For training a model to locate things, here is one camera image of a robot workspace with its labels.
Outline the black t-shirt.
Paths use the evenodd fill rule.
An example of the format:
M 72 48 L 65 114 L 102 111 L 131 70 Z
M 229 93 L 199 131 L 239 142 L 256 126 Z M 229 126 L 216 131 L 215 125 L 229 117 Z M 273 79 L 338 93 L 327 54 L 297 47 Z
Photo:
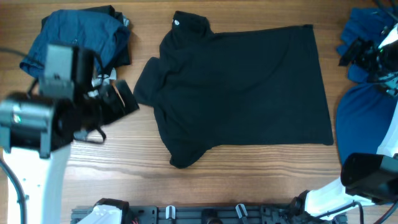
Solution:
M 334 142 L 310 24 L 215 33 L 176 11 L 133 94 L 179 169 L 220 145 Z

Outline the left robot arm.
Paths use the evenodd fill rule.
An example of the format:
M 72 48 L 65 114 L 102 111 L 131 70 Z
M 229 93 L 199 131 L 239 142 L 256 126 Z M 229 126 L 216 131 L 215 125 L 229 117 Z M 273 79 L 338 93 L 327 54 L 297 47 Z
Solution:
M 94 64 L 100 60 L 90 49 L 50 44 L 44 74 L 30 90 L 2 100 L 8 223 L 58 223 L 72 142 L 87 142 L 92 131 L 138 109 L 124 80 L 93 86 Z

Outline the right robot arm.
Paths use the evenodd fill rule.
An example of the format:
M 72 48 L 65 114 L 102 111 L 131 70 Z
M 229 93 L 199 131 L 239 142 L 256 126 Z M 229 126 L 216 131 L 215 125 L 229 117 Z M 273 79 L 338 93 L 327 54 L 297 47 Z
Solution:
M 367 83 L 390 100 L 397 99 L 397 27 L 375 45 L 356 39 L 343 54 L 339 65 L 354 64 L 367 71 Z M 397 113 L 375 153 L 354 152 L 344 161 L 340 178 L 328 185 L 295 197 L 289 218 L 296 223 L 331 220 L 335 216 L 368 205 L 392 207 L 377 220 L 383 223 L 397 209 Z

